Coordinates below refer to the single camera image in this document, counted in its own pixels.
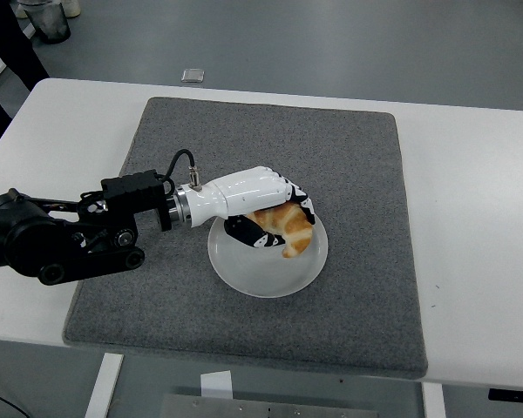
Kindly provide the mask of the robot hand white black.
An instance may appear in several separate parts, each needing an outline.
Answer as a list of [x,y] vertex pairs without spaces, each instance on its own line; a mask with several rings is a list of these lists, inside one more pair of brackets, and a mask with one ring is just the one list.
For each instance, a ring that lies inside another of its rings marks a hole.
[[177,193],[179,217],[192,227],[217,217],[224,232],[253,248],[284,246],[282,257],[303,253],[316,216],[309,195],[268,167],[228,174]]

